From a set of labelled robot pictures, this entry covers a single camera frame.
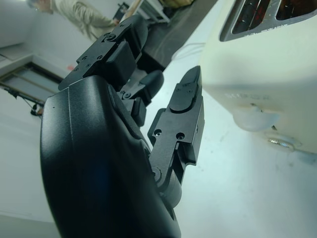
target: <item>floor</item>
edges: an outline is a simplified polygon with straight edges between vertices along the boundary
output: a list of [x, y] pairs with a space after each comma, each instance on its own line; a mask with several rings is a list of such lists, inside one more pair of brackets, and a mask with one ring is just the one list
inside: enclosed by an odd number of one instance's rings
[[216, 2], [195, 0], [190, 6], [178, 9], [169, 24], [153, 25], [144, 51], [163, 67], [167, 67], [172, 55], [183, 46]]

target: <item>person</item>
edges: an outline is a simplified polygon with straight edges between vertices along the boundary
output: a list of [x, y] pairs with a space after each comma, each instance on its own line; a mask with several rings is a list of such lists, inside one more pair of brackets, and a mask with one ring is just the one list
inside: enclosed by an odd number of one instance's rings
[[[37, 11], [49, 14], [56, 12], [64, 16], [92, 42], [96, 41], [104, 33], [111, 32], [119, 24], [119, 20], [113, 21], [106, 18], [85, 0], [26, 0], [26, 2]], [[134, 0], [122, 20], [131, 16], [140, 2], [141, 0]], [[145, 75], [142, 71], [150, 73], [155, 70], [164, 71], [165, 68], [145, 51], [142, 51], [142, 56], [138, 61], [138, 68], [134, 75], [139, 78]]]
[[28, 5], [40, 12], [60, 14], [69, 20], [84, 36], [95, 41], [106, 32], [111, 32], [118, 20], [103, 16], [84, 0], [26, 0]]

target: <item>screw hole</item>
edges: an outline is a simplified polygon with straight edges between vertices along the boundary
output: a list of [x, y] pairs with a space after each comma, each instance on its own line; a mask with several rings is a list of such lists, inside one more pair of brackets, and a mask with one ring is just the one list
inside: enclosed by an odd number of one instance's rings
[[155, 131], [154, 131], [154, 135], [155, 136], [160, 136], [162, 134], [162, 131], [160, 130], [160, 129], [156, 129]]
[[177, 138], [178, 140], [182, 140], [182, 139], [185, 138], [185, 135], [184, 135], [184, 133], [180, 132], [180, 133], [178, 133], [178, 134], [176, 135], [176, 138]]

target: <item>white ceiling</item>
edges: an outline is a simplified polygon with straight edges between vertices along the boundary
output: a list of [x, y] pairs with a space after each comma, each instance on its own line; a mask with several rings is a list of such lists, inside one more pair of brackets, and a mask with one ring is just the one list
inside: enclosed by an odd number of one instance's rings
[[0, 0], [0, 48], [23, 43], [35, 15], [24, 0]]

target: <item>toaster knob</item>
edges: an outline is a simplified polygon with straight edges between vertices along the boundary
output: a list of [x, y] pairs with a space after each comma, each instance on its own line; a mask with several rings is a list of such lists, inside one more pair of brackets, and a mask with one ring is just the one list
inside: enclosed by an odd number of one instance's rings
[[234, 122], [246, 131], [262, 131], [271, 128], [279, 119], [277, 113], [263, 112], [257, 106], [238, 108], [233, 111]]

